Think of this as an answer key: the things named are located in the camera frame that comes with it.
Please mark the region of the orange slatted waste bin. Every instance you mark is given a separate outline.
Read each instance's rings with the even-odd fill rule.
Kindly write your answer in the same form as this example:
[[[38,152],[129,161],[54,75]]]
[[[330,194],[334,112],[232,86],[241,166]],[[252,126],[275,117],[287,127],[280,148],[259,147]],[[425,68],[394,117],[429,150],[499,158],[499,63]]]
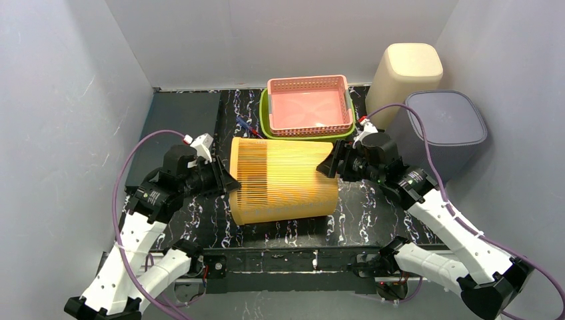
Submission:
[[[332,148],[329,142],[235,137],[229,161],[229,172],[241,185],[229,195],[235,223],[332,214],[338,203],[338,181],[316,170]]]

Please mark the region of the pink perforated basket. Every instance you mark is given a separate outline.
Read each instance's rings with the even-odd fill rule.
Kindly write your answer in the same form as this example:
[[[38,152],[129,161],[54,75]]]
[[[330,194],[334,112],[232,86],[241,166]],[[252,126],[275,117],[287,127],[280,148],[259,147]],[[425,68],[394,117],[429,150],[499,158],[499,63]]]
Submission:
[[[344,75],[274,78],[267,82],[269,120],[275,135],[343,132],[354,123]]]

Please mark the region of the green plastic tray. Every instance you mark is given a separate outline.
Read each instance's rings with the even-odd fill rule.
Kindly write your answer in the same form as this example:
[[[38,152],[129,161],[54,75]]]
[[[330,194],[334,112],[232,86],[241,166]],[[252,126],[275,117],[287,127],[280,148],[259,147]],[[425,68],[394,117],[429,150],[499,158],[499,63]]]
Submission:
[[[351,136],[355,131],[355,124],[352,123],[350,127],[343,132],[322,132],[321,134],[314,131],[298,132],[297,134],[288,135],[275,135],[271,129],[269,120],[269,94],[267,89],[263,89],[259,101],[259,122],[261,132],[267,139],[273,140],[289,140],[289,141],[318,141],[318,142],[335,142],[339,139],[346,139]]]

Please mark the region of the grey slatted waste bin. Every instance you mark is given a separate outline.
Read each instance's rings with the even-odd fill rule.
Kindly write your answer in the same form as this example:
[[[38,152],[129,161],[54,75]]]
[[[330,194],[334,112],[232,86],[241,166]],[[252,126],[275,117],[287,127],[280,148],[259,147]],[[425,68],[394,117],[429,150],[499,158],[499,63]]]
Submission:
[[[405,105],[422,119],[434,166],[442,182],[449,182],[488,136],[480,112],[466,95],[453,90],[414,92],[406,98]],[[397,144],[404,163],[433,174],[420,125],[410,111],[400,108],[385,132]]]

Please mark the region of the cream bin liner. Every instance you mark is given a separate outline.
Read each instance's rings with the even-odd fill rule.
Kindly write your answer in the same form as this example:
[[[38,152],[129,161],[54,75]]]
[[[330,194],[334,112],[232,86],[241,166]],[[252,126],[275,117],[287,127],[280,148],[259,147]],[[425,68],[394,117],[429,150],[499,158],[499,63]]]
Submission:
[[[365,106],[368,114],[384,105],[403,103],[416,91],[435,90],[443,77],[436,49],[426,43],[393,43],[384,51]]]

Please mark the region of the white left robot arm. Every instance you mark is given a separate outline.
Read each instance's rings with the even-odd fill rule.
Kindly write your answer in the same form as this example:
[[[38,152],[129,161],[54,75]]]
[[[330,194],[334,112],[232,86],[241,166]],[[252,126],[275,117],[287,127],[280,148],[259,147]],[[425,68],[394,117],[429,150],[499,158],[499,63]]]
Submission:
[[[172,146],[160,167],[129,188],[130,203],[114,247],[90,286],[69,298],[64,311],[75,319],[140,319],[172,282],[195,267],[205,268],[203,248],[180,239],[165,249],[158,263],[136,275],[184,200],[226,195],[240,186],[219,158],[205,159],[188,145]]]

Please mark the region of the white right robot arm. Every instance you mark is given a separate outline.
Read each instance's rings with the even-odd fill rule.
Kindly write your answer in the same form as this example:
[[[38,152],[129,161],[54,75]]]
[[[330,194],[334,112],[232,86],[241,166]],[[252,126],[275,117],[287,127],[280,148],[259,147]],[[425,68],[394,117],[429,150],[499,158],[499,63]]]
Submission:
[[[460,295],[481,319],[495,319],[521,292],[533,271],[522,259],[479,238],[463,216],[448,206],[438,183],[422,168],[402,162],[386,133],[371,133],[357,142],[338,140],[316,168],[328,178],[371,181],[397,205],[427,225],[455,254],[447,259],[404,237],[395,237],[367,265],[383,273],[415,273]]]

